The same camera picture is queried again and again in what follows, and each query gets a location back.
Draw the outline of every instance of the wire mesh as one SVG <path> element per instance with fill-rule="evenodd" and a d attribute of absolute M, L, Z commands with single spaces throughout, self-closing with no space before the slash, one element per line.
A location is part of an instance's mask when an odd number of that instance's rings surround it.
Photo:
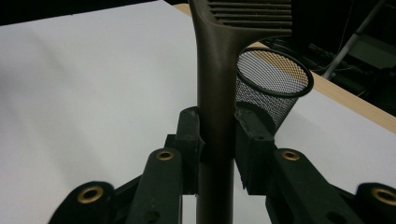
<path fill-rule="evenodd" d="M 298 98 L 309 93 L 309 70 L 271 49 L 246 49 L 238 59 L 237 106 L 252 110 L 275 134 Z"/>

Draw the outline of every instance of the black bracket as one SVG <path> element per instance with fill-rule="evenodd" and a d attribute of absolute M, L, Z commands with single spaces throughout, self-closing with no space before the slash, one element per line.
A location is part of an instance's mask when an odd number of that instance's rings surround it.
<path fill-rule="evenodd" d="M 275 224 L 396 224 L 396 189 L 365 183 L 356 195 L 339 189 L 301 152 L 277 149 L 252 111 L 235 113 L 235 162 L 249 195 L 265 195 Z M 181 223 L 182 195 L 197 194 L 203 145 L 196 107 L 183 110 L 177 134 L 148 157 L 144 173 L 118 189 L 90 182 L 74 189 L 49 224 Z"/>

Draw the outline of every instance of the metal grommet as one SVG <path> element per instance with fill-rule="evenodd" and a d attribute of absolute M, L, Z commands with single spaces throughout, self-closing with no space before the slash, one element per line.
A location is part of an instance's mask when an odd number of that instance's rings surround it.
<path fill-rule="evenodd" d="M 175 154 L 169 150 L 162 150 L 157 153 L 157 159 L 160 161 L 169 161 L 174 158 Z"/>
<path fill-rule="evenodd" d="M 372 194 L 382 203 L 396 206 L 396 193 L 388 189 L 373 188 Z"/>
<path fill-rule="evenodd" d="M 282 157 L 288 161 L 297 161 L 300 159 L 300 155 L 294 151 L 283 151 Z"/>
<path fill-rule="evenodd" d="M 77 196 L 79 203 L 94 203 L 103 196 L 103 189 L 100 186 L 90 186 L 83 189 Z"/>

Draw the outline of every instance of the black mesh cup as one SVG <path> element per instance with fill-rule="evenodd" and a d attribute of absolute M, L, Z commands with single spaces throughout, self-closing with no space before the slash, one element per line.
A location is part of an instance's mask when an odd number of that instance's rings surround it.
<path fill-rule="evenodd" d="M 297 60 L 272 49 L 245 49 L 238 59 L 236 105 L 256 113 L 275 134 L 298 98 L 314 86 Z"/>

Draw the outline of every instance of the white tabletop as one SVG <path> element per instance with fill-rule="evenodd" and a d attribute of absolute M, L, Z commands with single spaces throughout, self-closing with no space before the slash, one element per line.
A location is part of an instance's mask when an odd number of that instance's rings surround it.
<path fill-rule="evenodd" d="M 0 27 L 0 223 L 46 223 L 75 187 L 115 188 L 196 105 L 191 18 L 163 1 Z M 300 99 L 276 135 L 334 185 L 396 187 L 396 138 L 326 96 Z M 269 223 L 235 175 L 234 223 Z M 184 197 L 194 223 L 194 197 Z"/>

